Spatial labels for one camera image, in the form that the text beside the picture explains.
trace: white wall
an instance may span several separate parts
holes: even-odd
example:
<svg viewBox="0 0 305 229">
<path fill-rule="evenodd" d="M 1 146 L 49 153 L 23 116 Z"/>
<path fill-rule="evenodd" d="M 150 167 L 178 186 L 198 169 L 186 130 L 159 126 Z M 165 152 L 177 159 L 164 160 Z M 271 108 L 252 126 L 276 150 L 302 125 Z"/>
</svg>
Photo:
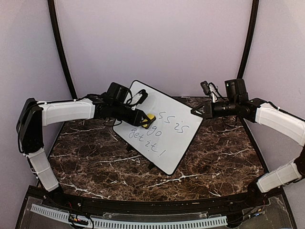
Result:
<svg viewBox="0 0 305 229">
<path fill-rule="evenodd" d="M 18 152 L 16 122 L 29 97 L 69 99 L 46 0 L 0 0 L 0 228 L 15 228 L 36 178 Z M 47 152 L 60 125 L 44 128 Z"/>
<path fill-rule="evenodd" d="M 305 118 L 305 1 L 260 1 L 245 71 L 251 98 L 259 97 Z M 302 148 L 268 127 L 251 124 L 269 169 L 297 157 Z M 285 188 L 298 228 L 305 229 L 305 180 Z"/>
<path fill-rule="evenodd" d="M 237 76 L 250 0 L 56 0 L 78 96 L 139 79 L 169 95 Z"/>
</svg>

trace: whiteboard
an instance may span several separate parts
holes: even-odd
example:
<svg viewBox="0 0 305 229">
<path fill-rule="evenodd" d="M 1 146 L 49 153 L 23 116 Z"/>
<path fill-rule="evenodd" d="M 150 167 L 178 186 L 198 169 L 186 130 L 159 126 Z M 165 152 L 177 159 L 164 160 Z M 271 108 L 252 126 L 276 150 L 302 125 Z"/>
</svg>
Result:
<svg viewBox="0 0 305 229">
<path fill-rule="evenodd" d="M 149 129 L 122 122 L 113 130 L 159 169 L 171 175 L 194 138 L 202 118 L 191 114 L 187 105 L 144 83 L 136 80 L 130 87 L 133 95 L 142 89 L 146 90 L 148 97 L 137 108 L 155 115 L 156 120 Z"/>
</svg>

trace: cable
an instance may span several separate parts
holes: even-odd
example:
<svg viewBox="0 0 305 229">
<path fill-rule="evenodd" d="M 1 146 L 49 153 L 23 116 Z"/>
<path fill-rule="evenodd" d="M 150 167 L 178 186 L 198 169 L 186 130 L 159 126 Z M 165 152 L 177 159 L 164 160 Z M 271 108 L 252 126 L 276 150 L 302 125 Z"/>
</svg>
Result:
<svg viewBox="0 0 305 229">
<path fill-rule="evenodd" d="M 119 121 L 119 123 L 117 123 L 117 124 L 106 125 L 107 123 L 111 122 L 111 120 L 109 120 L 108 122 L 104 122 L 103 125 L 104 125 L 104 126 L 108 126 L 108 127 L 114 127 L 114 126 L 117 126 L 117 125 L 122 124 L 122 122 L 123 122 L 123 121 L 121 121 L 121 120 L 118 120 L 118 121 Z"/>
<path fill-rule="evenodd" d="M 219 93 L 219 91 L 218 91 L 218 87 L 217 86 L 215 86 L 215 84 L 214 83 L 212 83 L 212 82 L 210 82 L 209 84 L 208 84 L 208 86 L 210 86 L 210 85 L 212 85 L 213 87 L 214 87 L 214 89 L 215 89 L 215 91 L 217 92 L 217 94 L 219 95 L 219 97 L 221 97 L 222 98 L 222 100 L 224 100 L 225 101 L 225 99 L 223 98 L 223 96 Z"/>
<path fill-rule="evenodd" d="M 131 102 L 132 102 L 133 96 L 132 96 L 132 92 L 131 92 L 131 90 L 129 88 L 128 88 L 128 93 L 130 94 L 130 98 L 123 105 L 130 105 Z"/>
<path fill-rule="evenodd" d="M 305 122 L 305 119 L 300 118 L 300 117 L 298 117 L 298 116 L 296 116 L 296 115 L 294 115 L 294 114 L 291 114 L 291 113 L 289 113 L 288 111 L 282 110 L 281 108 L 275 106 L 274 103 L 272 103 L 272 102 L 270 102 L 270 101 L 268 101 L 267 103 L 269 103 L 274 109 L 276 109 L 276 110 L 278 110 L 278 111 L 280 111 L 280 112 L 283 112 L 284 114 L 290 115 L 290 116 L 292 116 L 292 117 L 294 117 L 294 118 L 297 118 L 297 119 L 299 119 L 299 120 Z"/>
<path fill-rule="evenodd" d="M 248 215 L 248 214 L 249 214 L 251 211 L 253 211 L 256 207 L 257 207 L 257 206 L 251 208 L 248 212 L 246 212 L 245 214 L 243 214 L 241 217 L 239 217 L 239 218 L 237 218 L 237 219 L 235 219 L 235 220 L 232 220 L 232 221 L 230 221 L 230 222 L 228 222 L 228 223 L 235 223 L 235 222 L 238 221 L 239 219 L 241 219 L 241 218 L 243 218 L 244 216 Z"/>
<path fill-rule="evenodd" d="M 245 198 L 245 199 L 243 199 L 243 200 L 239 200 L 239 201 L 227 200 L 226 202 L 238 204 L 238 203 L 244 203 L 244 201 L 245 201 L 246 199 L 247 199 L 247 198 Z"/>
<path fill-rule="evenodd" d="M 100 95 L 100 94 L 87 94 L 87 95 L 85 95 L 84 97 L 82 97 L 82 98 L 80 98 L 80 99 L 78 99 L 78 100 L 85 99 L 85 98 L 87 98 L 87 97 L 89 97 L 89 96 L 96 96 L 96 97 L 100 97 L 101 95 Z"/>
<path fill-rule="evenodd" d="M 79 215 L 83 215 L 83 216 L 85 216 L 88 220 L 90 220 L 91 221 L 91 224 L 92 224 L 92 228 L 91 229 L 94 229 L 94 222 L 93 222 L 93 220 L 91 219 L 91 217 L 90 216 L 88 216 L 88 214 L 87 213 L 84 213 L 84 212 L 82 212 L 82 211 L 79 211 L 79 210 L 76 210 L 76 209 L 73 209 L 72 208 L 72 205 L 70 204 L 70 207 L 71 208 L 68 208 L 68 207 L 65 207 L 65 206 L 62 206 L 62 205 L 60 205 L 60 204 L 58 204 L 58 203 L 56 203 L 56 202 L 54 202 L 54 200 L 52 200 L 52 198 L 51 197 L 49 197 L 48 195 L 45 195 L 54 205 L 56 205 L 56 206 L 58 206 L 58 207 L 60 207 L 60 208 L 64 208 L 64 209 L 66 209 L 66 210 L 68 210 L 68 212 L 69 212 L 69 214 L 72 214 L 72 212 L 71 211 L 75 211 L 75 212 L 78 212 L 78 213 L 80 213 Z"/>
<path fill-rule="evenodd" d="M 74 229 L 84 229 L 84 228 L 86 228 L 86 227 L 88 226 L 88 224 L 89 224 L 89 223 L 88 223 L 87 221 L 85 221 L 85 220 L 80 220 L 80 219 L 78 218 L 78 214 L 75 215 L 75 217 L 72 216 L 72 214 L 69 214 L 69 219 L 68 219 L 68 221 L 72 224 L 72 226 L 71 226 L 71 224 L 69 224 L 70 227 L 71 227 L 71 228 L 74 228 Z"/>
<path fill-rule="evenodd" d="M 235 219 L 235 220 L 232 220 L 232 221 L 230 221 L 230 222 L 228 222 L 228 223 L 239 224 L 239 223 L 245 222 L 245 221 L 248 220 L 248 219 L 251 219 L 251 218 L 253 218 L 253 217 L 256 217 L 256 216 L 261 215 L 262 212 L 264 211 L 265 206 L 266 206 L 266 201 L 265 201 L 265 199 L 263 199 L 263 203 L 264 203 L 263 207 L 262 207 L 262 208 L 259 208 L 259 209 L 256 210 L 254 213 L 249 214 L 250 212 L 252 212 L 252 211 L 253 211 L 255 208 L 257 208 L 258 206 L 253 207 L 252 209 L 250 209 L 249 211 L 247 211 L 245 214 L 243 214 L 241 217 L 239 217 L 239 218 L 237 218 L 237 219 Z"/>
</svg>

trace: curved black pole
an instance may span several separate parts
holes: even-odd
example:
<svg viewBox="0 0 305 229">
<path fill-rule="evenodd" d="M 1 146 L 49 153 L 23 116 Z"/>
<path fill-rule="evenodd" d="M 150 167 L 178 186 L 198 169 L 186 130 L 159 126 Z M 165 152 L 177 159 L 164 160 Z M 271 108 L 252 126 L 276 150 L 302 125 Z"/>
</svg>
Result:
<svg viewBox="0 0 305 229">
<path fill-rule="evenodd" d="M 65 52 L 63 50 L 63 46 L 62 46 L 62 42 L 61 42 L 61 34 L 59 31 L 59 27 L 58 27 L 54 0 L 48 0 L 48 5 L 49 5 L 49 12 L 50 12 L 50 18 L 51 18 L 54 38 L 55 38 L 55 42 L 56 42 L 56 46 L 57 46 L 58 55 L 61 60 L 61 66 L 63 69 L 63 73 L 65 75 L 72 99 L 77 99 L 76 91 L 75 91 L 73 81 L 72 81 L 72 78 L 71 78 L 71 75 L 69 72 Z"/>
<path fill-rule="evenodd" d="M 248 28 L 246 43 L 244 45 L 244 53 L 243 53 L 242 61 L 240 63 L 238 74 L 237 74 L 237 79 L 242 79 L 242 77 L 244 75 L 244 71 L 246 69 L 246 65 L 247 65 L 247 61 L 248 61 L 248 57 L 249 57 L 249 53 L 250 53 L 250 48 L 251 48 L 251 43 L 252 43 L 252 38 L 253 38 L 253 34 L 254 34 L 256 16 L 257 16 L 257 11 L 258 11 L 258 3 L 259 3 L 259 0 L 253 0 L 253 2 L 252 2 L 249 28 Z"/>
</svg>

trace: brown marble surface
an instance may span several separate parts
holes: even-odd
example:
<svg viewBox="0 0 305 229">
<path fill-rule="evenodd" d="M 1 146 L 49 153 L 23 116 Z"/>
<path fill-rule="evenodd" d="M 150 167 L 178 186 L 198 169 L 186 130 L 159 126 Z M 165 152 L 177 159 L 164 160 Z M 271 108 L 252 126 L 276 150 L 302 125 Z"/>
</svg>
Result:
<svg viewBox="0 0 305 229">
<path fill-rule="evenodd" d="M 195 107 L 205 98 L 180 98 Z M 50 155 L 65 193 L 112 200 L 176 201 L 246 191 L 264 173 L 235 117 L 206 120 L 172 176 L 157 168 L 104 126 L 104 120 L 66 122 Z"/>
</svg>

